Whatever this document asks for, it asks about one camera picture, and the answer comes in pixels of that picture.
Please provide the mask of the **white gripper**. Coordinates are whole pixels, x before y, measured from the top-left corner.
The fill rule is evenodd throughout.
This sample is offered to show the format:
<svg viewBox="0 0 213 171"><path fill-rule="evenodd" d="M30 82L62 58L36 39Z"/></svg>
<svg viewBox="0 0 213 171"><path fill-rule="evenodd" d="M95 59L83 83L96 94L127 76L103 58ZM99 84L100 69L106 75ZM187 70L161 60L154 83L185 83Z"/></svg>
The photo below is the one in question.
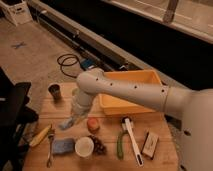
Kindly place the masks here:
<svg viewBox="0 0 213 171"><path fill-rule="evenodd" d="M90 109L90 106L82 106L77 102L73 102L71 111L74 120L77 121L86 118L90 112Z"/></svg>

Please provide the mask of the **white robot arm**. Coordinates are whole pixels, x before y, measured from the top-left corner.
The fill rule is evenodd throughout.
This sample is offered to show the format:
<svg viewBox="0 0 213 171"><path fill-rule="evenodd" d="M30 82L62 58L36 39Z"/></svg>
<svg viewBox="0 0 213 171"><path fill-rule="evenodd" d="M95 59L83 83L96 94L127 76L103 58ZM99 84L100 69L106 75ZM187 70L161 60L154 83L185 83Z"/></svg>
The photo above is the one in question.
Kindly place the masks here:
<svg viewBox="0 0 213 171"><path fill-rule="evenodd" d="M107 94L164 112L182 121L181 161L186 171L213 171L213 89L128 82L107 78L99 68L76 79L73 114L86 116L98 94Z"/></svg>

